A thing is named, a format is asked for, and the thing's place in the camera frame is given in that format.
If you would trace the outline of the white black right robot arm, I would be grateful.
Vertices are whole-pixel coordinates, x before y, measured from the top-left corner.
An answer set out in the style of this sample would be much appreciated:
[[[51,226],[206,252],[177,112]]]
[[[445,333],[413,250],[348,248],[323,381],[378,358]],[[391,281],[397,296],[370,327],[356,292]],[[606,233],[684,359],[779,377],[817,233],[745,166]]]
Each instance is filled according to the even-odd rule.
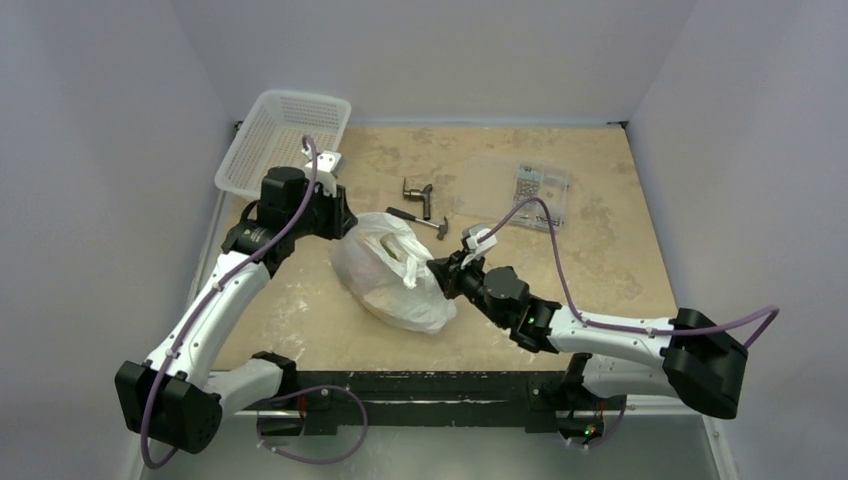
[[[444,296],[466,298],[491,323],[532,353],[570,353],[564,399],[584,407],[596,398],[654,395],[679,399],[719,419],[736,417],[748,349],[693,309],[671,318],[584,312],[531,293],[511,267],[484,268],[461,251],[430,260]]]

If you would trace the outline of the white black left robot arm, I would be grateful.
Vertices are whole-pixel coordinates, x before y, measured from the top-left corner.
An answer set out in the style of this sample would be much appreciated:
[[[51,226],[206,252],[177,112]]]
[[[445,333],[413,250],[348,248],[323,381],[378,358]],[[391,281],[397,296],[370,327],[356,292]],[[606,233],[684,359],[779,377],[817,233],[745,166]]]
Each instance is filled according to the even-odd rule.
[[[297,399],[295,361],[258,352],[242,366],[212,372],[247,307],[295,251],[297,240],[340,240],[357,223],[346,193],[324,168],[274,167],[260,197],[225,236],[215,267],[177,326],[141,363],[124,362],[115,386],[128,429],[196,454],[223,420],[260,401],[284,409]]]

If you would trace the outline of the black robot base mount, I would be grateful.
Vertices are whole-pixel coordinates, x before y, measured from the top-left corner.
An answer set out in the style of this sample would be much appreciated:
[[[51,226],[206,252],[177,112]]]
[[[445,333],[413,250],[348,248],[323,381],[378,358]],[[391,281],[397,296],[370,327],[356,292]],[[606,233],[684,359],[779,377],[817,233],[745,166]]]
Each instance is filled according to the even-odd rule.
[[[626,405],[585,389],[580,354],[563,371],[298,371],[251,403],[270,435],[334,435],[341,426],[520,428],[598,438]]]

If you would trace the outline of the white plastic shopping bag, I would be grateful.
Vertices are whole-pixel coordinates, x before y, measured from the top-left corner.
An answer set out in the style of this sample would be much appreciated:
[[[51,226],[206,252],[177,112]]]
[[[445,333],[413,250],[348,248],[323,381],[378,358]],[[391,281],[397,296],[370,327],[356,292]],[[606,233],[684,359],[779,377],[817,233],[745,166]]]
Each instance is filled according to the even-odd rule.
[[[430,251],[401,219],[383,212],[358,223],[330,257],[339,281],[369,312],[403,330],[439,333],[457,315],[427,262]]]

